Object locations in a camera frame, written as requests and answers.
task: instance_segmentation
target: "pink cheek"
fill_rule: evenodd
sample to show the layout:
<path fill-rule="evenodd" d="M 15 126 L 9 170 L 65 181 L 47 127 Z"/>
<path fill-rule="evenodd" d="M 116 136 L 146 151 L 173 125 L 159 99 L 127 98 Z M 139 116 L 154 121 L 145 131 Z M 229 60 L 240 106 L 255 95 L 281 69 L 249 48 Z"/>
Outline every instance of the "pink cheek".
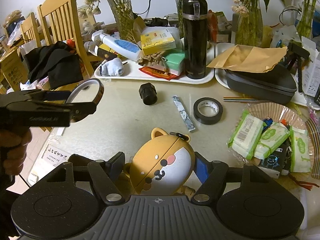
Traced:
<path fill-rule="evenodd" d="M 151 188 L 151 184 L 145 183 L 145 184 L 143 185 L 143 189 L 144 189 L 145 191 L 149 190 L 150 188 Z"/>
<path fill-rule="evenodd" d="M 168 165 L 174 163 L 175 160 L 176 160 L 176 157 L 175 157 L 174 155 L 170 155 L 170 156 L 167 158 Z"/>

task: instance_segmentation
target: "human hand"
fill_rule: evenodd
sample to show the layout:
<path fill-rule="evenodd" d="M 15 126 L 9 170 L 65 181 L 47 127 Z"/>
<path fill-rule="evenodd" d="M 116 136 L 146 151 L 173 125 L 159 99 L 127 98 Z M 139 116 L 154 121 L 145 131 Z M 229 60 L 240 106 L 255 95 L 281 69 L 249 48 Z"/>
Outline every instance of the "human hand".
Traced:
<path fill-rule="evenodd" d="M 0 130 L 0 147 L 14 147 L 7 154 L 7 159 L 3 162 L 5 173 L 8 175 L 19 175 L 23 169 L 23 162 L 27 154 L 27 145 L 31 142 L 32 135 L 30 129 L 22 136 L 18 136 L 8 130 Z"/>

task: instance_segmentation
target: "green and white tissue packet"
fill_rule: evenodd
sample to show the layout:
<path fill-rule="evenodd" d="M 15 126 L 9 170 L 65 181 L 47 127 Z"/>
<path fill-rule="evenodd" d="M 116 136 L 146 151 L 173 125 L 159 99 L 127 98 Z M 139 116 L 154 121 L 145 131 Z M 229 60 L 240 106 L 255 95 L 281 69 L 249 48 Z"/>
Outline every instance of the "green and white tissue packet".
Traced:
<path fill-rule="evenodd" d="M 289 137 L 289 130 L 279 122 L 272 125 L 262 134 L 253 156 L 264 160 L 269 157 Z"/>
<path fill-rule="evenodd" d="M 291 172 L 310 172 L 310 156 L 307 130 L 290 127 Z"/>
<path fill-rule="evenodd" d="M 265 122 L 244 110 L 236 130 L 228 141 L 228 147 L 251 160 L 265 125 Z"/>

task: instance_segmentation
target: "dog-shaped earphone case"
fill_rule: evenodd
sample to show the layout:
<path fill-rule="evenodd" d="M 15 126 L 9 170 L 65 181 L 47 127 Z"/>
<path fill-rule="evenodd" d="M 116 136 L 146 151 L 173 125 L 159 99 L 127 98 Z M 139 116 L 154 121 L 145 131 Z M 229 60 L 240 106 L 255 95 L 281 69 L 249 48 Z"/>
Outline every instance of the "dog-shaped earphone case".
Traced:
<path fill-rule="evenodd" d="M 189 178 L 195 164 L 190 136 L 169 135 L 154 128 L 151 140 L 124 165 L 135 191 L 141 195 L 172 195 Z"/>

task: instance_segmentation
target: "tiled floor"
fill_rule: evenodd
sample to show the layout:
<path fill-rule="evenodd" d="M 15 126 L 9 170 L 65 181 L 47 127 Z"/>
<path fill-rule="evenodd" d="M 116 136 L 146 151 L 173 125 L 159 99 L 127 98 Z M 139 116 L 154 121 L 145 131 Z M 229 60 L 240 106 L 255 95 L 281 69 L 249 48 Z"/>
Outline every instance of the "tiled floor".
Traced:
<path fill-rule="evenodd" d="M 29 143 L 27 147 L 27 158 L 23 163 L 23 170 L 21 172 L 21 175 L 25 180 L 27 180 L 28 173 L 31 170 L 33 163 L 35 162 L 43 143 L 49 135 L 48 130 L 44 132 L 39 127 L 32 127 L 31 133 L 32 141 Z M 23 180 L 19 176 L 16 176 L 15 184 L 8 188 L 8 190 L 16 192 L 18 194 L 24 193 L 27 189 L 28 186 L 23 182 Z"/>

